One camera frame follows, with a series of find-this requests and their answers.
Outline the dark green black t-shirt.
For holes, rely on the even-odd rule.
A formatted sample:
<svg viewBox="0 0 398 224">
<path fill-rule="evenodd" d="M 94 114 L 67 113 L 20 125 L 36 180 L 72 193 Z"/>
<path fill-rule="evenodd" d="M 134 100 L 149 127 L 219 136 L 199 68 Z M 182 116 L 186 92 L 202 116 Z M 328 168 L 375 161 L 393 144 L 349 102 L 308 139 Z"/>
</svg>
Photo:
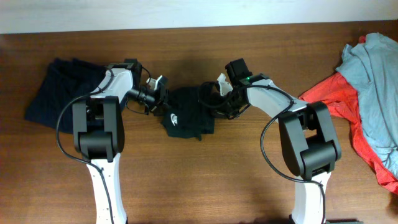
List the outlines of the dark green black t-shirt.
<svg viewBox="0 0 398 224">
<path fill-rule="evenodd" d="M 169 93 L 170 108 L 164 113 L 161 122 L 167 135 L 173 138 L 201 140 L 203 134 L 213 134 L 215 117 L 209 108 L 199 102 L 199 99 L 208 104 L 217 104 L 216 100 L 210 100 L 214 92 L 211 85 L 172 90 Z"/>
</svg>

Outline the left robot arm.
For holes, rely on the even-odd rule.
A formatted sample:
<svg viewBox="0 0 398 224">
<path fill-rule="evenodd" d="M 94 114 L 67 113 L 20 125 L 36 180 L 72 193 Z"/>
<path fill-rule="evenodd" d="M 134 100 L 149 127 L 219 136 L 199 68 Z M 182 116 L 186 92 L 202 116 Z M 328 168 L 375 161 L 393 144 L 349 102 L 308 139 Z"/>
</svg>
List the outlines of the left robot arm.
<svg viewBox="0 0 398 224">
<path fill-rule="evenodd" d="M 159 113 L 167 106 L 168 79 L 160 76 L 141 83 L 143 69 L 136 59 L 111 63 L 101 83 L 86 98 L 72 104 L 73 141 L 90 172 L 97 223 L 128 222 L 119 178 L 125 145 L 123 103 L 140 103 L 145 114 Z"/>
</svg>

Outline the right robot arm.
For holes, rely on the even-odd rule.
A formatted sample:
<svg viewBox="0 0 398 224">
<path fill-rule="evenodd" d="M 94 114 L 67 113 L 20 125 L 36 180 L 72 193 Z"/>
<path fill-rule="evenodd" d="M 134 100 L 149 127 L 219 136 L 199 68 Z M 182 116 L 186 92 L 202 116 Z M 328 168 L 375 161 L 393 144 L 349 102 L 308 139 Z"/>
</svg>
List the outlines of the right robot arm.
<svg viewBox="0 0 398 224">
<path fill-rule="evenodd" d="M 237 118 L 250 106 L 271 117 L 260 137 L 261 153 L 269 167 L 295 184 L 290 223 L 326 223 L 326 185 L 341 159 L 341 147 L 326 104 L 299 100 L 277 87 L 265 74 L 254 75 L 243 59 L 231 61 L 217 81 L 208 82 L 217 91 L 199 102 L 217 116 Z M 265 135 L 279 125 L 282 157 L 292 173 L 288 176 L 272 164 L 265 150 Z"/>
</svg>

